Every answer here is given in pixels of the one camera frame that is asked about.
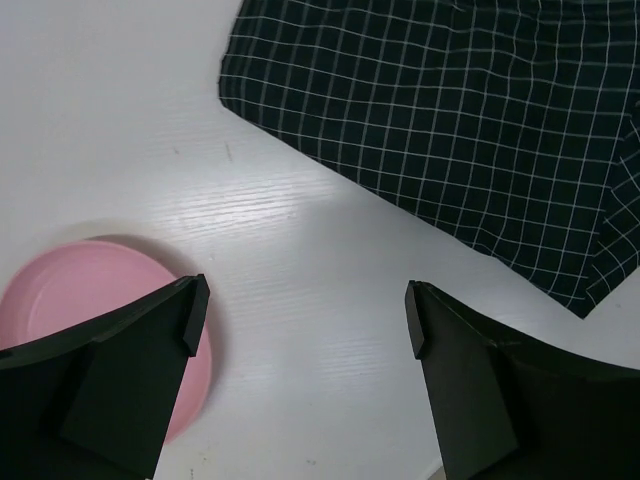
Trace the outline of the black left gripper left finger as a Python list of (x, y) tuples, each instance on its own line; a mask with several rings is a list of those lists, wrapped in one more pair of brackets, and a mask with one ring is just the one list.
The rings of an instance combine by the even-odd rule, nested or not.
[(4, 479), (150, 479), (210, 296), (184, 276), (1, 352)]

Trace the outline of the pink plastic plate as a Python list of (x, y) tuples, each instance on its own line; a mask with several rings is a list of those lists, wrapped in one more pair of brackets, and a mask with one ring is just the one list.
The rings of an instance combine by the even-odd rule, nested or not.
[[(27, 264), (1, 299), (1, 352), (124, 307), (182, 277), (148, 256), (110, 242), (58, 247)], [(207, 320), (190, 358), (163, 446), (200, 412), (211, 381)]]

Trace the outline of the dark checkered cloth placemat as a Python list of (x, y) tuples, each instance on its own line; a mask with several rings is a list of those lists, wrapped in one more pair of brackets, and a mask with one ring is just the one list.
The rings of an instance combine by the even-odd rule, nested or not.
[(635, 1), (245, 1), (218, 91), (579, 317), (638, 269)]

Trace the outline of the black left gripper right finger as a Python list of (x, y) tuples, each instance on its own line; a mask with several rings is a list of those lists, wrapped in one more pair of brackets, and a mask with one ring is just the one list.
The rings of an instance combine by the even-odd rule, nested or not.
[(405, 295), (450, 479), (635, 479), (639, 373), (549, 345), (425, 282)]

